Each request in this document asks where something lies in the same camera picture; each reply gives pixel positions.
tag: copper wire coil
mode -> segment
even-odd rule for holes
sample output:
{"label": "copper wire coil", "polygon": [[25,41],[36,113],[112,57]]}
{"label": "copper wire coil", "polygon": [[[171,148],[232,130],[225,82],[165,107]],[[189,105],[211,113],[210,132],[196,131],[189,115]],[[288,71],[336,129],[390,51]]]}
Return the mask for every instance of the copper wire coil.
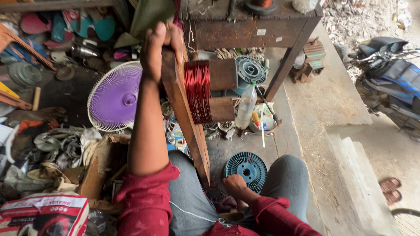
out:
{"label": "copper wire coil", "polygon": [[207,60],[184,64],[185,92],[195,124],[213,123],[210,113],[210,70]]}
{"label": "copper wire coil", "polygon": [[252,0],[251,3],[259,7],[268,8],[272,0]]}

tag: red shirt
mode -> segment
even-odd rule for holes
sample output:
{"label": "red shirt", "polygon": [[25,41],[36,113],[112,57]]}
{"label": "red shirt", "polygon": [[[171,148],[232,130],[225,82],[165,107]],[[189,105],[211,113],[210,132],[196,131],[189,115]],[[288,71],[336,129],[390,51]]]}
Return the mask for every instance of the red shirt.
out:
{"label": "red shirt", "polygon": [[[122,202],[123,210],[118,217],[118,235],[168,235],[172,211],[169,205],[169,181],[179,176],[179,169],[169,165],[156,174],[137,177],[126,174],[115,200]],[[257,224],[264,231],[281,236],[321,236],[308,224],[286,210],[290,202],[286,198],[260,197],[251,207]],[[256,236],[256,232],[234,225],[224,228],[219,222],[203,236],[234,235]]]}

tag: motorcycle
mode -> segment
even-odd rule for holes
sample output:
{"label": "motorcycle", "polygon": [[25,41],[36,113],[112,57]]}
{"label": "motorcycle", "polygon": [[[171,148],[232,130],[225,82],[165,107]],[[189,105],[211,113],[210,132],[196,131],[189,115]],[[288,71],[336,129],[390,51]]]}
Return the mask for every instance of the motorcycle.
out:
{"label": "motorcycle", "polygon": [[420,68],[409,59],[420,48],[404,49],[408,41],[374,37],[348,55],[351,66],[363,72],[355,86],[370,113],[386,114],[399,128],[420,142]]}

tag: bicycle wheel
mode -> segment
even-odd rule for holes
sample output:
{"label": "bicycle wheel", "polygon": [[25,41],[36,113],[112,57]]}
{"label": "bicycle wheel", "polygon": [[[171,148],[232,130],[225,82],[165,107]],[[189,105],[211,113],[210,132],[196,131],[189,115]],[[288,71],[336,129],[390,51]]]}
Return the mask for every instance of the bicycle wheel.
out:
{"label": "bicycle wheel", "polygon": [[391,211],[401,236],[420,236],[420,211],[395,209]]}

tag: plastic bottle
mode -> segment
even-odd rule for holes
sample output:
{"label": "plastic bottle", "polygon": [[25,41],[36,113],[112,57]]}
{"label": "plastic bottle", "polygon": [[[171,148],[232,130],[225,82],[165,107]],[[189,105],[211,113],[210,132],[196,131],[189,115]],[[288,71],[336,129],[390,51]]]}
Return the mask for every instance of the plastic bottle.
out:
{"label": "plastic bottle", "polygon": [[242,93],[238,115],[235,119],[235,124],[238,128],[245,129],[249,126],[256,102],[257,91],[255,91],[255,82],[253,82],[252,85]]}

